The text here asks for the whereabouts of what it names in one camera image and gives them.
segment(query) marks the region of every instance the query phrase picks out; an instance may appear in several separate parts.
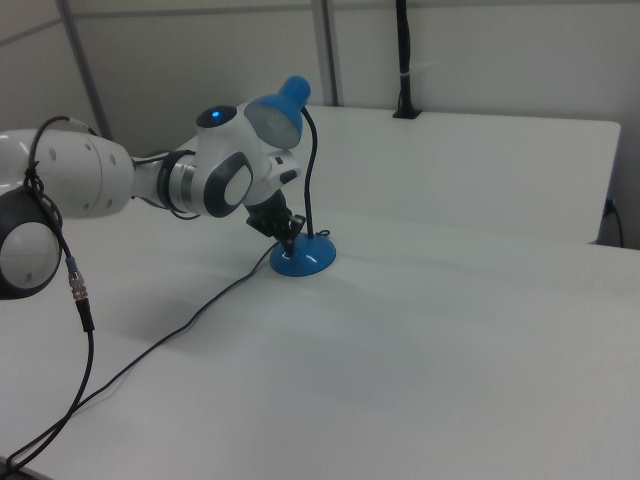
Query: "table surface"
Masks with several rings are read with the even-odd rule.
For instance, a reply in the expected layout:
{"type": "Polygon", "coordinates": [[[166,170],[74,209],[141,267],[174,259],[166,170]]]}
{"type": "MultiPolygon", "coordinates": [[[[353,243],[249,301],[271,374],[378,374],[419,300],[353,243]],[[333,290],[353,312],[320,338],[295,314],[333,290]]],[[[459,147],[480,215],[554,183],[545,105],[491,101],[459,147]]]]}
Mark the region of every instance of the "table surface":
{"type": "MultiPolygon", "coordinates": [[[[598,238],[620,135],[616,123],[309,111],[319,132],[318,206],[579,243],[598,238]]],[[[294,150],[303,165],[310,145],[307,133],[294,150]]],[[[294,185],[299,194],[302,183],[294,185]]]]}
{"type": "MultiPolygon", "coordinates": [[[[332,231],[333,265],[301,279],[265,265],[79,413],[33,470],[69,480],[636,476],[638,252],[331,209],[315,223],[332,231]]],[[[68,221],[65,233],[97,327],[90,391],[270,245],[244,212],[180,222],[141,201],[68,221]]],[[[62,271],[38,296],[0,303],[0,318],[7,455],[66,410],[86,342],[62,271]]]]}

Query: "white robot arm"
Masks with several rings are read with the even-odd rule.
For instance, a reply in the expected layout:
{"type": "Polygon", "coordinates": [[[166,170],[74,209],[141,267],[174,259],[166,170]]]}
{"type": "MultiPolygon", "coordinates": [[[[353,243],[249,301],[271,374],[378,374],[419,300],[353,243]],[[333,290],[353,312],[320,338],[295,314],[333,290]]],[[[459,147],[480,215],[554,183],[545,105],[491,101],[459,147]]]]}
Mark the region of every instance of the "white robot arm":
{"type": "MultiPolygon", "coordinates": [[[[300,139],[295,117],[309,84],[291,77],[276,95],[238,107],[217,106],[196,120],[192,150],[132,158],[117,143],[88,133],[48,130],[35,152],[37,174],[63,218],[119,212],[134,197],[177,214],[224,217],[244,205],[247,223],[287,251],[302,228],[280,188],[300,174],[289,148],[300,139]],[[266,153],[265,143],[280,150],[266,153]]],[[[42,290],[61,256],[55,235],[25,183],[35,130],[0,133],[0,299],[42,290]]]]}

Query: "blue lamp base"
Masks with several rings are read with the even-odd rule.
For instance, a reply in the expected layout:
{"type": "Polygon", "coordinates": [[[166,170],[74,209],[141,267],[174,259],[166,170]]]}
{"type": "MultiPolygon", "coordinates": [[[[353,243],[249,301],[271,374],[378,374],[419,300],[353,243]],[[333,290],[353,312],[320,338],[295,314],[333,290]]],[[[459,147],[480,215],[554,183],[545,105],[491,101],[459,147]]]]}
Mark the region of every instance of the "blue lamp base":
{"type": "Polygon", "coordinates": [[[336,259],[336,247],[327,237],[306,234],[298,235],[294,241],[293,255],[288,257],[282,245],[271,252],[271,268],[288,277],[306,277],[318,273],[336,259]]]}

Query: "blue lamp shade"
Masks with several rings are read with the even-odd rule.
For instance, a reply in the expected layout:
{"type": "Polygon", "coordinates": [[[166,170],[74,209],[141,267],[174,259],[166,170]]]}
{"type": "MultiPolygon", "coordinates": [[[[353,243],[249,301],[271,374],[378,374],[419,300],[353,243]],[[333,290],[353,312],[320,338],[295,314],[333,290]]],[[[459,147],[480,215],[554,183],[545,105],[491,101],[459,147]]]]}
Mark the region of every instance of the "blue lamp shade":
{"type": "Polygon", "coordinates": [[[302,136],[302,114],[311,87],[299,76],[289,77],[278,93],[251,102],[244,114],[260,139],[276,148],[293,148],[302,136]]]}

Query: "desk lamp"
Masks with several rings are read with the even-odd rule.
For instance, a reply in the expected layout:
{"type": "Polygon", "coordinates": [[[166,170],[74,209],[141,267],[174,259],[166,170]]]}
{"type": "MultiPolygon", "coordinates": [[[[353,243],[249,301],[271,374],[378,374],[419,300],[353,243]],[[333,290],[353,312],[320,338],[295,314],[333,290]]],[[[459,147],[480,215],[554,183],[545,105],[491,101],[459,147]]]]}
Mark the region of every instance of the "desk lamp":
{"type": "Polygon", "coordinates": [[[304,200],[307,215],[307,234],[294,240],[292,254],[278,245],[270,258],[271,267],[282,275],[303,277],[327,268],[336,258],[336,248],[325,235],[313,231],[309,183],[318,148],[318,133],[305,103],[311,88],[302,77],[290,77],[278,93],[254,100],[245,109],[245,116],[261,140],[276,148],[293,148],[302,136],[302,116],[309,123],[313,136],[311,158],[305,178],[304,200]]]}

